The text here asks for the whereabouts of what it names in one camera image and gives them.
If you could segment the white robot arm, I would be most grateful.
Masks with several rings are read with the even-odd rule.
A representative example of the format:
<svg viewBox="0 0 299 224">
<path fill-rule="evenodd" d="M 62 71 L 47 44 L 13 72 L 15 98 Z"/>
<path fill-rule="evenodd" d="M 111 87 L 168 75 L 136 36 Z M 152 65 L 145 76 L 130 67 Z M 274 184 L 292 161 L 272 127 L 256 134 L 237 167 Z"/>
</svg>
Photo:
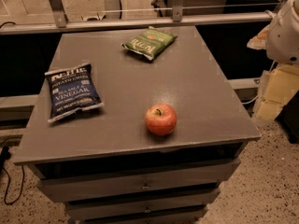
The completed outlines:
<svg viewBox="0 0 299 224">
<path fill-rule="evenodd" d="M 278 63 L 299 64 L 299 0 L 288 0 L 271 20 L 266 54 Z"/>
</svg>

